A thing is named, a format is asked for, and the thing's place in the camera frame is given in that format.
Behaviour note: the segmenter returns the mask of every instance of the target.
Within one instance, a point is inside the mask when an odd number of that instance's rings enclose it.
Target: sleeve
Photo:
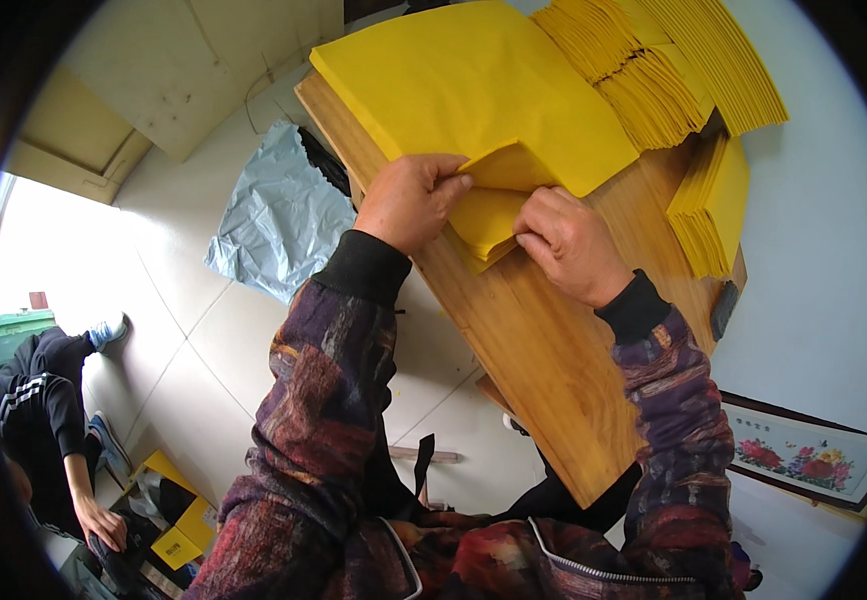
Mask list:
[[[319,595],[362,507],[409,271],[402,253],[351,230],[296,295],[270,347],[277,381],[257,411],[251,474],[227,492],[185,597]]]
[[[83,406],[77,400],[73,384],[63,377],[49,376],[43,390],[43,404],[50,419],[50,429],[60,445],[63,457],[83,454],[87,430],[84,426]]]
[[[597,315],[617,337],[613,358],[647,442],[637,454],[643,476],[627,508],[623,555],[644,575],[689,576],[708,597],[741,597],[730,574],[733,433],[707,355],[642,270]]]

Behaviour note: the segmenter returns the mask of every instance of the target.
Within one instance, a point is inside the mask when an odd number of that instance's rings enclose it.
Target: yellow box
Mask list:
[[[177,524],[166,530],[151,546],[171,569],[177,570],[203,554],[210,545],[216,534],[216,509],[190,485],[163,451],[157,450],[143,461],[137,474],[143,469],[157,472],[196,495]]]

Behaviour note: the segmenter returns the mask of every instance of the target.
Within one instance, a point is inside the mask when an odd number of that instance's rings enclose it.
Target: zipper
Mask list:
[[[424,592],[424,585],[420,581],[420,573],[417,572],[417,568],[413,565],[413,560],[410,559],[410,555],[406,553],[406,548],[403,546],[403,542],[400,541],[400,538],[397,537],[397,532],[393,530],[393,527],[390,526],[390,523],[383,518],[382,516],[378,516],[377,519],[383,522],[386,525],[387,530],[389,530],[390,535],[393,537],[393,541],[397,543],[397,547],[400,548],[400,555],[406,561],[406,566],[410,570],[410,575],[413,576],[413,583],[416,586],[416,591],[405,598],[403,600],[415,600],[420,597],[420,594]]]
[[[544,544],[544,539],[540,535],[540,529],[537,527],[537,523],[533,520],[533,517],[530,516],[527,518],[527,521],[530,522],[530,525],[533,527],[533,533],[537,537],[537,542],[540,543],[540,549],[543,550],[544,554],[547,555],[547,558],[555,563],[559,563],[560,565],[564,565],[571,569],[578,570],[582,573],[586,573],[592,577],[597,579],[605,579],[608,581],[616,581],[623,582],[628,584],[692,584],[695,583],[696,580],[692,577],[642,577],[640,575],[624,575],[622,573],[610,573],[607,571],[601,571],[596,568],[590,568],[575,560],[570,560],[569,558],[563,558],[562,556],[557,556],[547,550],[547,545]]]

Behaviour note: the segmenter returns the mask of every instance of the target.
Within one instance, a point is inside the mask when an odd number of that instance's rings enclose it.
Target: framed painting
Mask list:
[[[734,432],[731,471],[850,511],[867,503],[867,433],[720,394]]]

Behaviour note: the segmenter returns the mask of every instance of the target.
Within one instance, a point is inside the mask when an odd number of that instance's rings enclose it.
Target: hand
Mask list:
[[[354,229],[412,255],[436,238],[453,205],[473,186],[470,174],[451,176],[465,162],[457,154],[414,154],[385,165],[363,199]]]
[[[23,506],[30,506],[30,500],[33,498],[33,486],[30,485],[30,478],[26,476],[26,471],[16,462],[7,459],[7,467],[10,469],[10,474],[13,476],[14,485],[17,486],[19,497],[23,500]]]
[[[127,524],[122,516],[100,506],[93,498],[83,496],[73,498],[73,510],[87,540],[90,539],[90,532],[93,532],[116,552],[126,549]]]
[[[584,305],[607,306],[633,280],[603,217],[562,187],[537,188],[513,234],[547,278]]]

